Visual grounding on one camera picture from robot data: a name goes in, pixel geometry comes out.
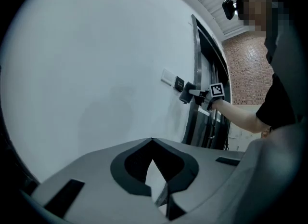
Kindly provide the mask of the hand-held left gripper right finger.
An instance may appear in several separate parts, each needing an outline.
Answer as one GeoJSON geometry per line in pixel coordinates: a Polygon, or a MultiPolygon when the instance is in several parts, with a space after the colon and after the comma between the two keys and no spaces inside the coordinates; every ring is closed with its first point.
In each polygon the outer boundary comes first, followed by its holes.
{"type": "Polygon", "coordinates": [[[168,193],[186,214],[178,221],[233,221],[243,173],[219,157],[240,159],[241,152],[206,149],[154,138],[154,162],[167,177],[168,193]]]}

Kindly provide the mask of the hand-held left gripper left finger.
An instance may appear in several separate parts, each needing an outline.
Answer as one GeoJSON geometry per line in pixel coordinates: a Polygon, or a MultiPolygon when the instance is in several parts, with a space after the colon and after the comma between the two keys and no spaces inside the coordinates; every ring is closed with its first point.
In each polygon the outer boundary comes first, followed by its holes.
{"type": "Polygon", "coordinates": [[[164,224],[167,219],[151,197],[132,195],[110,172],[112,160],[142,139],[87,153],[42,182],[32,198],[45,206],[71,179],[84,182],[64,219],[73,224],[164,224]]]}

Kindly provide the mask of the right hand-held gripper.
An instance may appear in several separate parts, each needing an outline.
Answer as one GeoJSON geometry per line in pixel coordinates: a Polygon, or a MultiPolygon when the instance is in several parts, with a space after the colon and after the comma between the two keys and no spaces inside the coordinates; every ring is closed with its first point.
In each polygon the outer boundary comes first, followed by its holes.
{"type": "Polygon", "coordinates": [[[204,102],[208,102],[207,110],[212,109],[214,101],[223,99],[225,96],[222,83],[211,84],[205,91],[190,89],[189,94],[194,96],[195,103],[199,106],[204,102]]]}

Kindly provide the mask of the grey fuzzy cloth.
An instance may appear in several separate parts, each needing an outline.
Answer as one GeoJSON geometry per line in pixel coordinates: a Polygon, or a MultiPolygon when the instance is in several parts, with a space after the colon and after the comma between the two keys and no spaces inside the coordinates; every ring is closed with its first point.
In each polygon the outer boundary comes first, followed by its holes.
{"type": "Polygon", "coordinates": [[[189,91],[190,90],[195,90],[196,86],[190,82],[187,82],[185,84],[185,87],[183,88],[182,93],[179,96],[179,100],[182,101],[184,104],[188,104],[190,103],[193,94],[190,94],[189,91]]]}

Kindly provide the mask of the black exit button panel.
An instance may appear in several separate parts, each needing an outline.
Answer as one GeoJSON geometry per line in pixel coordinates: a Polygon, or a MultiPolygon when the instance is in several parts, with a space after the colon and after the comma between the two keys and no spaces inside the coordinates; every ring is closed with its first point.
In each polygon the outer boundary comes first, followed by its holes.
{"type": "Polygon", "coordinates": [[[176,89],[179,92],[182,92],[184,89],[184,80],[180,77],[176,76],[174,81],[174,89],[176,89]]]}

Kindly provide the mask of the white wall light switch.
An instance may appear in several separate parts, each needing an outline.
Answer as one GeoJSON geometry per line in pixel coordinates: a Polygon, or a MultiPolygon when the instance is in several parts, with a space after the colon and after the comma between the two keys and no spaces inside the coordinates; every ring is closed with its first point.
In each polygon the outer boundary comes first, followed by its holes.
{"type": "Polygon", "coordinates": [[[174,86],[176,76],[172,72],[164,68],[161,76],[161,81],[169,86],[174,86]]]}

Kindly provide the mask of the person's right forearm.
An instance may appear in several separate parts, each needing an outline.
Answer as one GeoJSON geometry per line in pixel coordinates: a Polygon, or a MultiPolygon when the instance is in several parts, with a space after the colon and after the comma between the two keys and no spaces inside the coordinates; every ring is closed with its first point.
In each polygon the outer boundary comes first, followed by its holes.
{"type": "Polygon", "coordinates": [[[260,133],[270,128],[257,117],[256,112],[241,109],[222,99],[215,100],[211,109],[219,111],[231,123],[251,133],[260,133]]]}

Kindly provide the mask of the glass door with frosted band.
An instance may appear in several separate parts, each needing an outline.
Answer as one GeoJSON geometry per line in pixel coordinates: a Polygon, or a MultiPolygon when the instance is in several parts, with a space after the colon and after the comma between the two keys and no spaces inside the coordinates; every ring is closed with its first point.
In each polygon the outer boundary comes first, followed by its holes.
{"type": "MultiPolygon", "coordinates": [[[[226,61],[212,37],[207,37],[201,30],[197,30],[194,53],[194,80],[197,89],[205,91],[209,85],[229,83],[229,74],[226,61]]],[[[217,142],[220,129],[220,114],[217,111],[207,110],[208,102],[201,106],[194,106],[195,127],[191,145],[206,148],[220,148],[223,142],[217,142]]]]}

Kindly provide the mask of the white locker cabinet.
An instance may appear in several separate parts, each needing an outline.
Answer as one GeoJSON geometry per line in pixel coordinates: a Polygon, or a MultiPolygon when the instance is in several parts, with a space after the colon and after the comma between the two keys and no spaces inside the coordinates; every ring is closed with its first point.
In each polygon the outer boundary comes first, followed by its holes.
{"type": "Polygon", "coordinates": [[[245,152],[249,144],[261,138],[261,133],[251,133],[231,123],[228,134],[228,148],[231,151],[245,152]]]}

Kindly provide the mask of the person's black clothing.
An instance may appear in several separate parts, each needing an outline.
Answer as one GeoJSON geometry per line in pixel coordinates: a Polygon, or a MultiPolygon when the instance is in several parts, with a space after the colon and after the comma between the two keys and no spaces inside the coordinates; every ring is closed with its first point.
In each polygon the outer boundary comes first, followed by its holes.
{"type": "Polygon", "coordinates": [[[276,73],[272,75],[272,85],[256,117],[268,125],[271,131],[296,122],[288,95],[276,73]]]}

